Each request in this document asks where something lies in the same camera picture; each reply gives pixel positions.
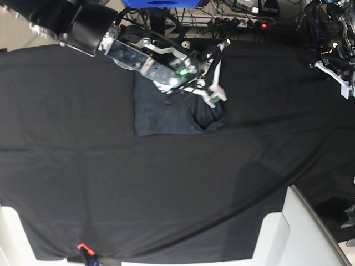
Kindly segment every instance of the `black tablecloth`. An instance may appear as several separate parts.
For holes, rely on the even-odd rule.
[[[38,259],[78,255],[80,242],[130,262],[251,258],[291,182],[313,204],[354,196],[355,103],[308,69],[312,57],[234,44],[227,126],[138,137],[132,72],[58,46],[1,54],[0,204]]]

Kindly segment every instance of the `green led light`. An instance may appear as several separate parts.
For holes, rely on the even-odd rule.
[[[180,72],[180,75],[186,75],[189,71],[187,69],[184,69]]]

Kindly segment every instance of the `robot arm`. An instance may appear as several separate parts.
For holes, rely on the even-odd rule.
[[[138,71],[152,80],[163,93],[179,90],[195,93],[211,107],[219,100],[226,100],[223,89],[211,83],[215,74],[219,76],[217,66],[226,42],[219,47],[196,50],[187,42],[182,47],[181,39],[177,43],[137,22],[123,26],[122,19],[132,11],[129,7],[118,13],[83,0],[0,2],[29,20],[35,33],[92,57],[102,50],[120,67]],[[156,10],[169,15],[166,10]]]

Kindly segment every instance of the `blue device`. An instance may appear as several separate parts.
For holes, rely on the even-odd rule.
[[[209,0],[124,0],[123,3],[131,8],[150,7],[204,7]]]

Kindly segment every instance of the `red clip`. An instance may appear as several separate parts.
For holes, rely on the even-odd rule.
[[[89,254],[90,256],[95,255],[95,252],[93,252],[91,249],[89,249],[89,248],[87,247],[87,245],[85,245],[84,243],[80,243],[79,245],[77,245],[77,249],[78,249],[78,250],[81,250],[81,248],[85,248],[85,250],[88,252],[88,254]]]

